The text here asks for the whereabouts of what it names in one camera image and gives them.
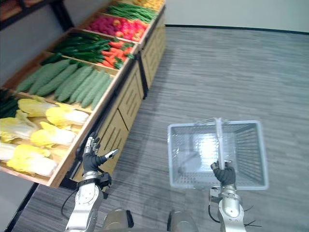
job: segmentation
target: white wall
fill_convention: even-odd
[[[108,0],[66,0],[78,25]],[[0,31],[0,86],[63,33],[51,8],[46,6]],[[4,231],[32,182],[0,172],[0,231]]]
[[[309,0],[166,0],[166,24],[309,32]]]

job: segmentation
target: white plastic basket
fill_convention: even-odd
[[[210,165],[219,161],[224,169],[233,162],[239,190],[268,188],[262,126],[258,121],[209,119],[168,127],[170,184],[180,189],[219,187]]]

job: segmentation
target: carrot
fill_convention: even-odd
[[[111,64],[110,64],[109,62],[107,62],[106,60],[104,60],[104,61],[102,62],[102,64],[105,65],[105,66],[107,66],[107,67],[114,68],[114,66],[111,65]]]
[[[104,56],[111,56],[113,52],[101,51],[101,54]]]
[[[118,53],[117,53],[117,56],[118,56],[119,58],[123,57],[123,56],[124,56],[123,50],[119,50]]]
[[[119,41],[119,42],[109,42],[108,43],[110,46],[120,49],[122,47],[122,45],[124,45],[124,42]]]
[[[117,53],[118,53],[119,49],[114,48],[114,47],[111,47],[111,48],[110,48],[110,51],[111,51],[111,52],[117,52]]]
[[[125,51],[124,51],[124,55],[127,55],[131,52],[132,47],[128,47]]]
[[[105,59],[107,62],[109,62],[111,65],[114,65],[114,63],[116,62],[115,59],[110,58],[110,57],[105,57],[104,59]]]

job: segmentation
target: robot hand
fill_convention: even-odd
[[[84,173],[87,172],[97,172],[98,167],[106,162],[108,159],[113,158],[118,152],[119,149],[115,149],[104,156],[97,156],[98,149],[100,144],[99,138],[94,138],[93,134],[91,134],[87,140],[84,155],[83,155],[83,168]]]
[[[211,169],[215,177],[221,182],[222,186],[235,184],[236,174],[231,163],[226,162],[224,170],[219,169],[218,163],[213,163]]]

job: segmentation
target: black shelf frame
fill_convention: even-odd
[[[18,20],[26,17],[27,15],[31,14],[32,12],[46,6],[50,5],[55,16],[57,17],[62,29],[64,31],[68,30],[71,27],[74,27],[74,24],[70,18],[70,15],[67,11],[67,8],[64,5],[63,0],[43,0],[40,1],[30,7],[26,7],[24,0],[18,0],[22,11],[9,17],[8,19],[0,22],[0,30],[5,29],[6,27],[10,26],[11,24],[17,22]]]

